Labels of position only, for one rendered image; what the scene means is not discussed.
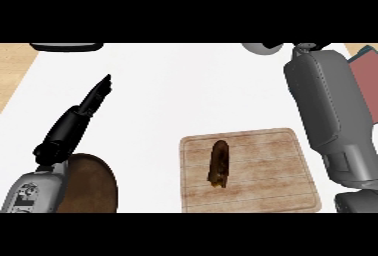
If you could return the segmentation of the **brown round container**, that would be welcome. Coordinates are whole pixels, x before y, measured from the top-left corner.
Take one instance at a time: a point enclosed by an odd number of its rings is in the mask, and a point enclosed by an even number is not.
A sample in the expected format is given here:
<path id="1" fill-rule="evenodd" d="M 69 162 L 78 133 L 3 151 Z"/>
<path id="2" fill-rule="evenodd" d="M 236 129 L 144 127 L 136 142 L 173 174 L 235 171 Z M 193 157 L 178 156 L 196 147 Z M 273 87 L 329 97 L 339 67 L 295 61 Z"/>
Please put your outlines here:
<path id="1" fill-rule="evenodd" d="M 59 213 L 115 213 L 118 186 L 106 162 L 90 154 L 74 154 L 68 160 L 68 187 Z"/>

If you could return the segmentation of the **pale grey round object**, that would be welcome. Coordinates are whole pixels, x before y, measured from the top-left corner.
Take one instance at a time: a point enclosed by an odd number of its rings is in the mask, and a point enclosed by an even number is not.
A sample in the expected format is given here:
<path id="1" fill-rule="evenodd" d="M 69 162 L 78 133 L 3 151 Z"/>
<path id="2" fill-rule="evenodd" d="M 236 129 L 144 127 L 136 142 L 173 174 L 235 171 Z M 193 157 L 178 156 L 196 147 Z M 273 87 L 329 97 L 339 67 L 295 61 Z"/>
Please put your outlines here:
<path id="1" fill-rule="evenodd" d="M 243 43 L 243 48 L 257 55 L 271 55 L 274 54 L 283 44 L 282 43 Z"/>

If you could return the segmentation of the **pale wooden cutting board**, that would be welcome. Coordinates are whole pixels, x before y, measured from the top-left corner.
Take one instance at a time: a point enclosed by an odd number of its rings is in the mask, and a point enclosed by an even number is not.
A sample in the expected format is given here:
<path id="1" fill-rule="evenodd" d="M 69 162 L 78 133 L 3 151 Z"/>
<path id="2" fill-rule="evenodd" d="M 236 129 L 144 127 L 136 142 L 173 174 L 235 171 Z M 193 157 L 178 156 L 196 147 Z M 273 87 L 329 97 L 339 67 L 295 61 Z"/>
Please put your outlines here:
<path id="1" fill-rule="evenodd" d="M 229 146 L 223 187 L 207 180 L 217 141 Z M 294 131 L 274 128 L 184 137 L 180 192 L 186 213 L 319 211 L 322 203 Z"/>

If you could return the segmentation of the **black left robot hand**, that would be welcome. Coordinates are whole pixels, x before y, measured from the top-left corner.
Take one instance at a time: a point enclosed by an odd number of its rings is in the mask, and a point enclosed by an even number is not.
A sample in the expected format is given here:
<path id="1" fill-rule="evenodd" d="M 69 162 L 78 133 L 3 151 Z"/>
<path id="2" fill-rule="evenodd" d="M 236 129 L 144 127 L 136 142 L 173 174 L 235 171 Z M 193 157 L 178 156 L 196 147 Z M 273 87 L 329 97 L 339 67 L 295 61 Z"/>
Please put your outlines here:
<path id="1" fill-rule="evenodd" d="M 74 105 L 57 119 L 32 154 L 43 166 L 62 163 L 71 156 L 81 141 L 93 114 L 111 93 L 111 75 L 106 75 L 90 90 L 82 102 Z"/>

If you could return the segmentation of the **dark brown elongated food item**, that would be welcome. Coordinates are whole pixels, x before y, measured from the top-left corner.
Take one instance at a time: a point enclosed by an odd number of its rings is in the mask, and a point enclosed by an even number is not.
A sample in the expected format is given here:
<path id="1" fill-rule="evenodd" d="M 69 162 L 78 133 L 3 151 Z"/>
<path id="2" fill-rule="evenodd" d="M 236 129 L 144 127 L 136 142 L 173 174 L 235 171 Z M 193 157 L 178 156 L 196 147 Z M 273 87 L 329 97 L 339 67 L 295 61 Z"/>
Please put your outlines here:
<path id="1" fill-rule="evenodd" d="M 214 143 L 207 180 L 212 187 L 226 187 L 229 177 L 229 145 L 224 140 Z"/>

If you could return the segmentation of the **dark flat appliance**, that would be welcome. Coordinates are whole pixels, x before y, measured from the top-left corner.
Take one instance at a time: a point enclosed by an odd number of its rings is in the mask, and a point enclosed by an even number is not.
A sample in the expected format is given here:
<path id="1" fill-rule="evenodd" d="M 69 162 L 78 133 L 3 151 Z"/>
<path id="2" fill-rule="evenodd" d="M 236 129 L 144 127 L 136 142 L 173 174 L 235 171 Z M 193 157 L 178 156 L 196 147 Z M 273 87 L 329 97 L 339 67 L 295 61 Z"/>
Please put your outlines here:
<path id="1" fill-rule="evenodd" d="M 37 51 L 47 52 L 88 52 L 103 47 L 102 43 L 31 43 Z"/>

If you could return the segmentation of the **red box with teal edge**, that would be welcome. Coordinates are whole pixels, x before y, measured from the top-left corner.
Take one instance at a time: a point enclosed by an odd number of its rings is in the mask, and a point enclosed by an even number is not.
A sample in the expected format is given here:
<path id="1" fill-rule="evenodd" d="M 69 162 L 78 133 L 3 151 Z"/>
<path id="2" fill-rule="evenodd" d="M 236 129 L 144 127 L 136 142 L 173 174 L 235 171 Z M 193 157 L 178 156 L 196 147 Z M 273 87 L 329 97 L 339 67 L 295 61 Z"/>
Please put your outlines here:
<path id="1" fill-rule="evenodd" d="M 372 115 L 372 122 L 378 123 L 378 50 L 366 45 L 350 58 L 348 64 Z"/>

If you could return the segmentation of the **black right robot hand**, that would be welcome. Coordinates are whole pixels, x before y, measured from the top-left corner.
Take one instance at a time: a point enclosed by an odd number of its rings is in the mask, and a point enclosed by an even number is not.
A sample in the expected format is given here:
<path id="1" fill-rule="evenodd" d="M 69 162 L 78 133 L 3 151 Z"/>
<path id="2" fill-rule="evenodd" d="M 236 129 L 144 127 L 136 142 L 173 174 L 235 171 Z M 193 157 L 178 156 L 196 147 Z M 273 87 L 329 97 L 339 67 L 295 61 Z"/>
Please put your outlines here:
<path id="1" fill-rule="evenodd" d="M 319 51 L 322 50 L 331 43 L 292 43 L 298 49 L 307 51 Z"/>

